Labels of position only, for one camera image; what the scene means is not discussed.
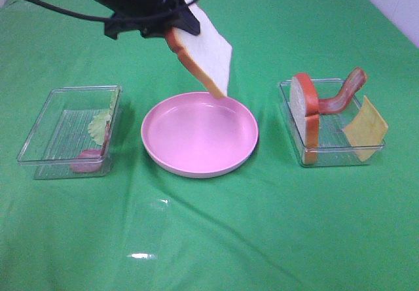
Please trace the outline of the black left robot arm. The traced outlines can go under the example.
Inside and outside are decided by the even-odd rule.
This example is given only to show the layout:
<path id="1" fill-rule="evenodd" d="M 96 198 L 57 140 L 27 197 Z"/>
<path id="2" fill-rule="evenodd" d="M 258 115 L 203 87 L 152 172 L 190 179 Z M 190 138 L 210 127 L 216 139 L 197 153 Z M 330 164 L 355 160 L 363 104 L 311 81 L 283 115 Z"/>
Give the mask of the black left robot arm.
<path id="1" fill-rule="evenodd" d="M 144 38 L 164 37 L 179 28 L 191 35 L 200 34 L 200 22 L 190 6 L 197 0 L 95 0 L 113 11 L 104 21 L 106 36 L 117 39 L 120 33 L 138 30 Z"/>

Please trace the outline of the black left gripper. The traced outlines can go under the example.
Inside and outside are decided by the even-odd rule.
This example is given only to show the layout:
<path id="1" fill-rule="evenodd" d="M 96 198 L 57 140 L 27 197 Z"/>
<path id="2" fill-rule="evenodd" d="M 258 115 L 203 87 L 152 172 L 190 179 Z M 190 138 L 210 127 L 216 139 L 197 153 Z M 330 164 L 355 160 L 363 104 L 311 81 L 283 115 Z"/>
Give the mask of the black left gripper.
<path id="1" fill-rule="evenodd" d="M 106 3 L 114 14 L 105 22 L 104 33 L 112 39 L 133 30 L 144 38 L 163 37 L 173 27 L 194 36 L 200 34 L 200 22 L 186 0 L 106 0 Z"/>

